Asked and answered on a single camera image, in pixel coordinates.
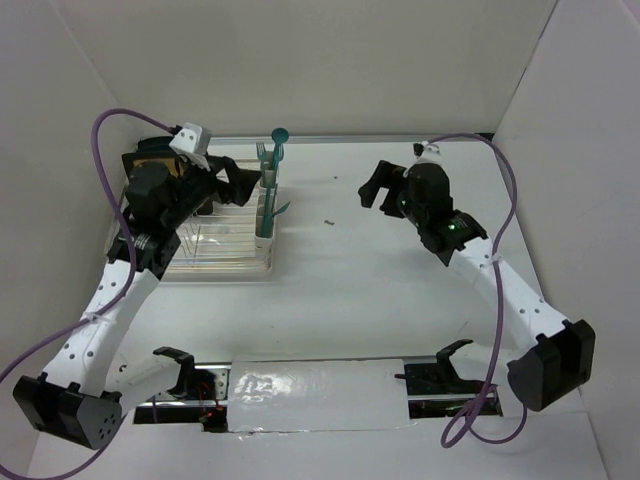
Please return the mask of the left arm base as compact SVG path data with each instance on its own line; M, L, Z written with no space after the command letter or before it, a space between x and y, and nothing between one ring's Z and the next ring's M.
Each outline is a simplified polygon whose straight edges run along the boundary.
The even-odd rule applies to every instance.
M134 398L151 386L160 388L132 410L135 425L192 424L207 433L225 433L230 373L229 363L198 363L185 351L163 346L131 371L121 366L116 379L127 382Z

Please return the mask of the green plastic fork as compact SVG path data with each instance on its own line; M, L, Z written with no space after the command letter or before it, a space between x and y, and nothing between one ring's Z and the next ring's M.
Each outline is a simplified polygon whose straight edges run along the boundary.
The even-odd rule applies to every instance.
M260 168L264 169L268 160L268 154L263 142L256 143L256 154L260 163Z

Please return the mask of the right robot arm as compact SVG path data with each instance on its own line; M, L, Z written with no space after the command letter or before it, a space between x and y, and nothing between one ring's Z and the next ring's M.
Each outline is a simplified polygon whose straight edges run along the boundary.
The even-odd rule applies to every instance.
M407 219L428 251L503 314L504 326L523 353L507 364L508 384L519 401L540 412L590 379L594 329L550 306L494 252L497 241L455 208L441 165L420 161L405 168L380 161L358 190L362 206L371 207L382 188L388 193L381 211Z

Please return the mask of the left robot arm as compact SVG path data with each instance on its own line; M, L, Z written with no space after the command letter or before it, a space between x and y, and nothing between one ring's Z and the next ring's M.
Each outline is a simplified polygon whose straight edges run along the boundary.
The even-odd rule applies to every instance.
M23 376L14 387L14 399L36 430L99 450L139 404L163 392L184 399L196 390L195 359L176 348L161 346L136 366L110 368L179 249L178 228L209 200L244 206L260 181L259 171L229 157L206 161L205 168L185 160L132 168L126 205L118 211L120 231L78 327L38 377Z

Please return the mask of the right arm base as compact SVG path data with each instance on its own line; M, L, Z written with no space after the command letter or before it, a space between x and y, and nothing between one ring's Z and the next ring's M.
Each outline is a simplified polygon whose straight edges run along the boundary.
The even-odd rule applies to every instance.
M471 339L457 340L439 350L432 360L408 360L394 378L403 382L408 397L409 418L452 418L482 390L485 375L467 379L459 375L452 362L462 349L470 353Z

